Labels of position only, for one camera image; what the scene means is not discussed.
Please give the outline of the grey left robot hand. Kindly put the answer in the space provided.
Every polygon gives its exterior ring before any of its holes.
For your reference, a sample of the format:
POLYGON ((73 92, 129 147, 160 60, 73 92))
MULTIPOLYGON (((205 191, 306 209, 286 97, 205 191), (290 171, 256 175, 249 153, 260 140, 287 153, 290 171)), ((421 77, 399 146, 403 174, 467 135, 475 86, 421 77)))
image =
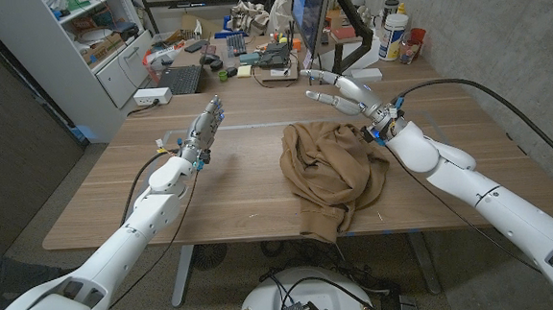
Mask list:
POLYGON ((215 94, 205 110, 193 120, 187 129, 187 135, 180 146, 178 157, 186 159, 195 167, 200 161, 204 161, 202 155, 209 153, 216 131, 225 118, 223 113, 223 103, 215 94))

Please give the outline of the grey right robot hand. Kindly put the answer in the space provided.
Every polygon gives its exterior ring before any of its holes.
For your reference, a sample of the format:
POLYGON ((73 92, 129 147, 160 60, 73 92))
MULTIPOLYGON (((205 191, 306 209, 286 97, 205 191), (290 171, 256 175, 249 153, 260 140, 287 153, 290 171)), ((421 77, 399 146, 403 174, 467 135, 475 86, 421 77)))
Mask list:
POLYGON ((315 69, 301 70, 301 75, 339 88, 337 95, 306 90, 305 96, 330 105, 345 115, 366 116, 372 120, 372 123, 366 127, 366 133, 383 146, 400 134, 407 125, 402 112, 395 104, 384 103, 370 87, 354 78, 315 69))

